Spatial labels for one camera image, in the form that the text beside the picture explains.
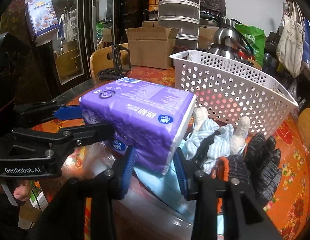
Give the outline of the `person's left hand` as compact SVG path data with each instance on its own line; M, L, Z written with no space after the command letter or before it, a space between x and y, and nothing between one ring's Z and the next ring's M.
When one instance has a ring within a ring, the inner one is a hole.
M29 200L30 191L31 191L30 181L29 180L18 180L17 185L18 187L13 192L14 198L22 202ZM0 184L0 194L5 194L5 191L1 184Z

